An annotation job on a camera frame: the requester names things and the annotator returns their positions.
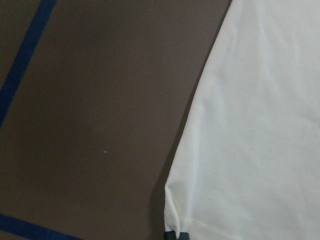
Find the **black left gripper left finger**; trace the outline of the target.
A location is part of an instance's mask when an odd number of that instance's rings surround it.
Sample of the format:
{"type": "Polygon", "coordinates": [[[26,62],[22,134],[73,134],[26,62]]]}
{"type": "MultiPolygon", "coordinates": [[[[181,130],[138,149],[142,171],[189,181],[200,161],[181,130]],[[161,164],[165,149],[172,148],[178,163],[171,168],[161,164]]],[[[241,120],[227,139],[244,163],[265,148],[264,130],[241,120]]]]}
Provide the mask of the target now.
{"type": "Polygon", "coordinates": [[[177,235],[175,231],[165,231],[163,236],[164,240],[177,240],[177,235]]]}

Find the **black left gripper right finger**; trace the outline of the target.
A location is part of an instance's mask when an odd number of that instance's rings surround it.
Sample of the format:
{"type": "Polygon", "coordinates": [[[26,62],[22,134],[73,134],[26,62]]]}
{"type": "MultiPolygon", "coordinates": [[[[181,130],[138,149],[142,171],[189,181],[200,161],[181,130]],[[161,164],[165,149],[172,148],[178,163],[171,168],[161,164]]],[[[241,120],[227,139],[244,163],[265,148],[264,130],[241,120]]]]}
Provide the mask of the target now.
{"type": "Polygon", "coordinates": [[[179,234],[178,240],[190,240],[190,235],[188,232],[181,232],[179,234]]]}

